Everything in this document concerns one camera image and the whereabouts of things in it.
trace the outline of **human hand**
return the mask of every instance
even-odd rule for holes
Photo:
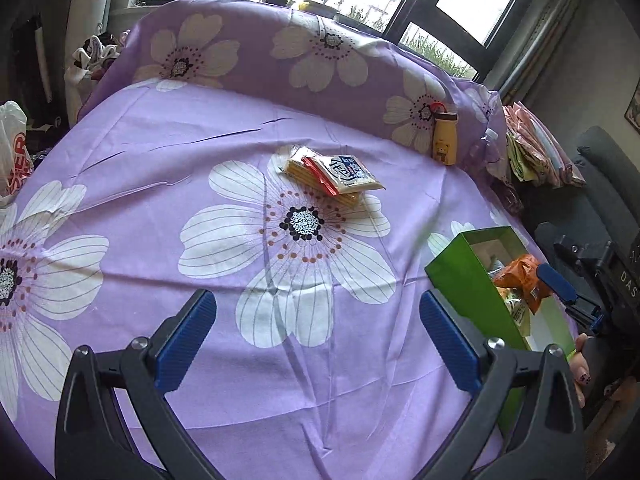
[[[569,358],[569,368],[574,375],[575,392],[578,395],[580,408],[584,408],[584,393],[582,392],[582,388],[591,381],[587,359],[582,355],[582,348],[587,339],[588,336],[586,334],[580,334],[578,336],[578,339],[575,340],[575,354]]]

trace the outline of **painted fingernail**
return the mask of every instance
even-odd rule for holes
[[[578,369],[578,382],[583,386],[586,386],[591,382],[591,376],[589,375],[588,371],[582,367]]]

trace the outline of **blue gripper pad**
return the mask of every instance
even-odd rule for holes
[[[482,388],[478,355],[431,291],[425,292],[420,298],[420,320],[456,386],[472,395],[478,392]]]
[[[563,303],[574,304],[578,300],[574,286],[549,264],[540,264],[536,269],[536,276],[554,291]]]
[[[216,298],[206,290],[190,305],[156,358],[154,384],[162,394],[178,389],[215,320]]]

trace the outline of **bed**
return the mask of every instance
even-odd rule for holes
[[[425,264],[496,224],[542,256],[428,156],[436,101],[459,160],[488,126],[504,154],[497,94],[338,23],[241,0],[143,18],[0,226],[0,401],[37,459],[53,472],[72,349],[124,348],[204,287],[218,318],[167,399],[226,478],[412,478],[469,401],[418,319]],[[348,208],[297,184],[294,144],[386,189]]]

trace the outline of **floral pattern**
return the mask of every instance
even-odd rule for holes
[[[429,72],[417,75],[411,70],[403,73],[404,94],[386,101],[386,124],[399,124],[391,139],[403,146],[413,146],[419,153],[428,153],[433,137],[435,119],[431,110],[434,102],[443,102],[446,92],[441,83]]]
[[[435,258],[451,243],[453,238],[455,238],[462,232],[473,231],[474,229],[475,227],[473,226],[473,224],[470,224],[469,222],[461,224],[460,222],[454,220],[453,222],[451,222],[451,238],[448,238],[445,235],[441,235],[440,233],[431,233],[429,235],[429,238],[427,238],[427,245],[431,250],[431,254],[433,254],[433,257]]]
[[[230,160],[210,172],[210,187],[245,205],[225,204],[197,212],[184,226],[181,273],[206,279],[238,272],[258,260],[264,268],[248,283],[236,306],[238,329],[249,343],[269,348],[293,334],[304,346],[330,337],[335,278],[354,298],[386,303],[396,277],[385,259],[354,237],[386,236],[391,225],[377,197],[365,194],[355,208],[284,176],[284,146],[267,173]]]
[[[169,91],[189,83],[222,88],[217,79],[238,62],[240,43],[219,41],[205,48],[220,32],[222,17],[192,14],[182,23],[178,38],[168,30],[158,30],[151,38],[151,58],[156,64],[141,66],[133,77],[133,86],[155,84]]]
[[[476,114],[476,119],[486,123],[498,107],[502,106],[500,94],[489,92],[486,86],[476,85],[475,88],[467,88],[465,94],[471,99]]]
[[[78,316],[102,285],[106,238],[81,235],[44,248],[85,192],[84,186],[63,189],[59,181],[49,182],[17,222],[14,203],[0,225],[0,402],[12,421],[17,418],[20,373],[36,394],[60,400],[71,350],[42,318]]]
[[[527,247],[529,245],[529,239],[522,233],[520,229],[511,225],[507,217],[502,213],[495,205],[489,204],[489,216],[491,216],[491,220],[494,221],[496,225],[499,226],[508,226],[513,229],[513,231],[518,235],[518,238],[522,242],[522,244]]]
[[[320,16],[292,11],[291,24],[273,38],[276,59],[304,56],[289,72],[294,88],[324,90],[334,72],[348,86],[360,86],[369,76],[364,56],[377,56],[378,40],[366,40],[348,28]]]

